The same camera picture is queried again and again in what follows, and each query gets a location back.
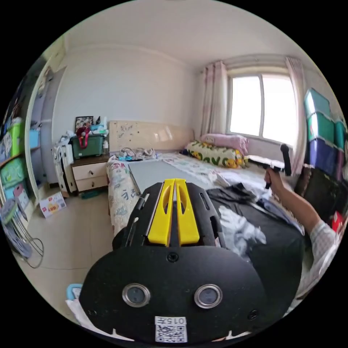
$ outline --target hand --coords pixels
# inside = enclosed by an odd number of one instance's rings
[[[271,189],[277,196],[279,196],[279,193],[284,189],[280,173],[274,172],[271,168],[266,170],[265,181],[266,183],[271,183]]]

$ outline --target handheld device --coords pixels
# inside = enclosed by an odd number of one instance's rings
[[[252,264],[226,249],[202,188],[183,179],[156,183],[120,233],[122,242],[92,266],[79,296],[95,327],[149,347],[260,327],[267,314],[262,282]]]
[[[271,160],[268,158],[263,158],[260,156],[245,156],[251,163],[254,163],[265,170],[271,168],[275,172],[285,172],[285,175],[289,177],[291,175],[291,162],[289,156],[289,147],[286,144],[282,144],[280,147],[280,151],[283,154],[284,162]],[[266,189],[269,189],[271,186],[271,182],[266,184]]]

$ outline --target yellow plastic part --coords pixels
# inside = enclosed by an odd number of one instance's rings
[[[148,240],[153,244],[161,244],[169,246],[171,219],[173,215],[173,195],[174,195],[175,179],[167,179],[164,181],[162,191],[159,196],[158,205],[152,220]]]
[[[195,215],[184,179],[175,179],[177,191],[178,233],[180,246],[196,244],[199,241],[199,233],[196,225]]]

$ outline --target person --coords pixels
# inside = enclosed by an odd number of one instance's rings
[[[272,192],[277,195],[283,206],[290,210],[298,222],[304,226],[312,242],[313,264],[309,271],[302,272],[296,296],[291,306],[284,314],[285,316],[301,303],[321,279],[336,254],[340,236],[320,218],[309,202],[286,188],[279,173],[274,172],[272,169],[267,169],[265,181],[266,183],[270,183]],[[228,335],[216,341],[228,340],[236,337],[237,336],[233,337]]]

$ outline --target screw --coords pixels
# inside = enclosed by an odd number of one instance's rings
[[[248,319],[249,320],[254,320],[255,318],[258,317],[258,311],[256,309],[254,309],[253,311],[251,311],[249,314],[248,314]]]
[[[179,260],[179,255],[177,253],[169,253],[167,255],[167,260],[169,262],[177,262]]]

